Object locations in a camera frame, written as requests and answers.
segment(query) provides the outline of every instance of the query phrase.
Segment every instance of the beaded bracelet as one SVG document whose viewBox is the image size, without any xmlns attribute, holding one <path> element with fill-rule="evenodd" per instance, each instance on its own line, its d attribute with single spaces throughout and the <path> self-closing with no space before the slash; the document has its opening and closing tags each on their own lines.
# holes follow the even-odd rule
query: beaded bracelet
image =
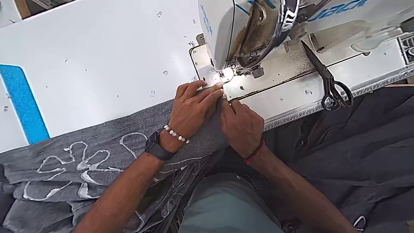
<svg viewBox="0 0 414 233">
<path fill-rule="evenodd" d="M 185 143 L 190 143 L 190 140 L 185 140 L 185 138 L 183 136 L 178 135 L 176 132 L 174 132 L 174 130 L 170 130 L 170 127 L 168 125 L 164 126 L 164 129 L 166 131 L 168 131 L 173 137 L 178 136 L 178 140 L 185 142 Z"/>
</svg>

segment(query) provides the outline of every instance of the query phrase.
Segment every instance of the blue stripe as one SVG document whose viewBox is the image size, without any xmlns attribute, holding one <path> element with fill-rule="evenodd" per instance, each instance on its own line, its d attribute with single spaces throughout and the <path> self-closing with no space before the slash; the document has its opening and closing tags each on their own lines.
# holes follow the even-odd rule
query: blue stripe
<svg viewBox="0 0 414 233">
<path fill-rule="evenodd" d="M 243 7 L 239 6 L 239 4 L 236 4 L 236 6 L 240 8 L 242 11 L 244 11 L 246 14 L 250 15 L 250 13 L 247 10 L 243 9 Z"/>
<path fill-rule="evenodd" d="M 29 144 L 49 139 L 49 133 L 22 68 L 0 65 L 0 74 Z"/>
<path fill-rule="evenodd" d="M 273 3 L 271 3 L 269 0 L 265 0 L 265 2 L 266 2 L 266 4 L 267 4 L 268 6 L 270 6 L 270 8 L 272 8 L 272 9 L 276 8 L 276 7 L 273 5 Z"/>
</svg>

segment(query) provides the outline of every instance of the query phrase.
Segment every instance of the left hand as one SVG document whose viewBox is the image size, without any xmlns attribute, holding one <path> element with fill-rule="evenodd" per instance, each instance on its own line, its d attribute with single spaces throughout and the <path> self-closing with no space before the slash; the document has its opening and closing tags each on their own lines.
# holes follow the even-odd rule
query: left hand
<svg viewBox="0 0 414 233">
<path fill-rule="evenodd" d="M 190 139 L 212 117 L 216 111 L 217 100 L 223 96 L 221 83 L 197 94 L 197 89 L 205 85 L 205 81 L 199 80 L 183 84 L 177 89 L 168 126 L 186 139 Z M 160 134 L 160 144 L 165 150 L 176 152 L 184 142 L 163 130 Z"/>
</svg>

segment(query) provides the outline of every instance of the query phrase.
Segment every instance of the white embroidery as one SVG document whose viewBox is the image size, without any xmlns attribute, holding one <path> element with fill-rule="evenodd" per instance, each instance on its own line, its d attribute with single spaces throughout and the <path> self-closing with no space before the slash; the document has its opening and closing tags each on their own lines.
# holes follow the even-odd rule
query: white embroidery
<svg viewBox="0 0 414 233">
<path fill-rule="evenodd" d="M 130 151 L 131 153 L 132 153 L 132 155 L 136 158 L 136 155 L 135 155 L 135 153 L 133 152 L 133 151 L 131 151 L 127 146 L 125 146 L 125 144 L 123 144 L 123 140 L 124 140 L 124 138 L 126 137 L 126 136 L 128 136 L 128 135 L 133 135 L 133 134 L 139 134 L 139 135 L 142 135 L 142 136 L 144 136 L 144 138 L 145 139 L 148 139 L 143 133 L 129 133 L 129 134 L 126 134 L 126 135 L 124 135 L 124 136 L 122 136 L 122 138 L 121 138 L 121 140 L 119 141 L 119 143 L 121 144 L 121 145 L 123 145 L 128 151 Z M 77 170 L 79 170 L 79 171 L 81 171 L 81 170 L 85 170 L 85 169 L 87 169 L 86 171 L 84 171 L 84 172 L 82 172 L 82 174 L 80 175 L 80 177 L 84 180 L 84 181 L 86 181 L 86 182 L 89 182 L 89 183 L 92 183 L 92 184 L 96 184 L 96 185 L 102 185 L 102 184 L 100 184 L 100 183 L 98 183 L 98 182 L 96 182 L 95 180 L 93 180 L 90 176 L 89 176 L 89 174 L 88 174 L 88 172 L 89 171 L 100 171 L 100 172 L 123 172 L 124 170 L 122 170 L 122 169 L 119 169 L 119 168 L 113 168 L 113 167 L 108 167 L 107 169 L 100 169 L 100 168 L 98 168 L 98 166 L 99 165 L 101 165 L 103 162 L 105 162 L 105 161 L 107 161 L 108 159 L 109 159 L 109 157 L 110 157 L 110 155 L 111 155 L 111 153 L 108 151 L 108 150 L 98 150 L 98 151 L 96 151 L 91 157 L 88 157 L 88 158 L 86 158 L 86 150 L 87 150 L 87 148 L 88 148 L 88 144 L 86 144 L 85 142 L 83 142 L 83 141 L 79 141 L 79 142 L 75 142 L 75 143 L 72 143 L 68 148 L 64 148 L 63 150 L 64 151 L 69 151 L 69 157 L 70 157 L 70 161 L 64 161 L 64 160 L 62 160 L 61 158 L 59 158 L 58 156 L 55 156 L 55 155 L 51 155 L 51 156 L 48 156 L 47 158 L 45 158 L 44 160 L 43 160 L 43 162 L 40 164 L 40 167 L 36 170 L 36 172 L 38 173 L 38 174 L 43 174 L 43 173 L 52 173 L 52 172 L 59 172 L 59 173 L 57 173 L 57 174 L 55 174 L 55 175 L 53 175 L 52 177 L 50 177 L 50 178 L 48 178 L 48 179 L 46 179 L 45 181 L 50 181 L 50 180 L 52 180 L 53 178 L 55 178 L 56 176 L 58 176 L 58 175 L 60 175 L 60 174 L 63 174 L 64 172 L 66 172 L 67 171 L 67 169 L 65 168 L 65 167 L 58 167 L 58 168 L 55 168 L 55 169 L 53 169 L 53 170 L 50 170 L 50 171 L 44 171 L 44 170 L 42 170 L 42 168 L 43 168 L 43 166 L 49 161 L 49 160 L 53 160 L 53 159 L 55 159 L 55 160 L 57 160 L 61 165 L 65 165 L 65 164 L 69 164 L 69 163 L 73 163 L 73 162 L 75 162 L 75 158 L 73 157 L 73 151 L 72 151 L 72 148 L 73 148 L 73 146 L 74 145 L 76 145 L 76 144 L 82 144 L 82 145 L 84 145 L 85 146 L 85 148 L 83 149 L 83 151 L 82 151 L 82 160 L 77 164 L 77 166 L 76 166 L 76 169 Z M 104 159 L 102 159 L 101 161 L 99 161 L 99 162 L 97 162 L 97 163 L 94 163 L 94 164 L 88 164 L 88 162 L 93 158 L 93 157 L 95 157 L 96 155 L 98 155 L 99 153 L 106 153 L 106 157 L 104 158 Z M 62 190 L 62 189 L 64 189 L 64 188 L 66 188 L 67 186 L 69 186 L 70 184 L 72 184 L 73 183 L 73 181 L 70 181 L 70 182 L 68 182 L 67 184 L 65 184 L 64 186 L 62 186 L 62 187 L 60 187 L 60 188 L 56 188 L 56 189 L 52 189 L 47 195 L 46 195 L 46 197 L 45 198 L 41 198 L 41 199 L 37 199 L 37 198 L 33 198 L 33 197 L 31 197 L 31 196 L 29 196 L 28 194 L 27 194 L 27 188 L 29 187 L 29 185 L 30 185 L 30 183 L 31 183 L 31 181 L 29 181 L 29 182 L 27 182 L 26 183 L 26 185 L 25 185 L 25 187 L 24 187 L 24 189 L 23 189 L 23 197 L 24 198 L 26 198 L 26 199 L 29 199 L 29 200 L 32 200 L 32 201 L 45 201 L 45 200 L 47 200 L 47 199 L 49 199 L 50 197 L 52 197 L 53 195 L 55 195 L 57 192 L 59 192 L 60 190 Z M 81 184 L 81 187 L 79 188 L 79 190 L 78 190 L 78 195 L 80 196 L 80 197 L 82 197 L 82 198 L 88 198 L 88 199 L 90 199 L 90 198 L 99 198 L 99 197 L 91 197 L 91 196 L 89 196 L 88 195 L 88 184 L 87 183 L 82 183 Z"/>
<path fill-rule="evenodd" d="M 99 198 L 100 196 L 97 197 L 91 197 L 88 195 L 88 184 L 87 183 L 83 183 L 81 184 L 79 190 L 78 190 L 78 195 L 82 198 L 89 198 L 89 199 L 93 199 L 93 198 Z"/>
<path fill-rule="evenodd" d="M 126 136 L 133 135 L 133 134 L 139 134 L 139 135 L 142 135 L 142 136 L 144 136 L 145 140 L 148 140 L 148 138 L 147 138 L 147 136 L 145 136 L 145 134 L 135 132 L 135 133 L 129 133 L 129 134 L 127 134 L 127 135 L 122 136 L 121 140 L 119 140 L 119 144 L 121 144 L 123 147 L 125 147 L 125 149 L 127 149 L 129 152 L 131 152 L 131 154 L 134 156 L 134 158 L 135 158 L 135 159 L 137 159 L 137 155 L 135 154 L 135 152 L 133 152 L 131 149 L 129 149 L 129 148 L 128 148 L 127 146 L 125 146 L 125 144 L 124 144 L 124 138 L 125 138 Z"/>
</svg>

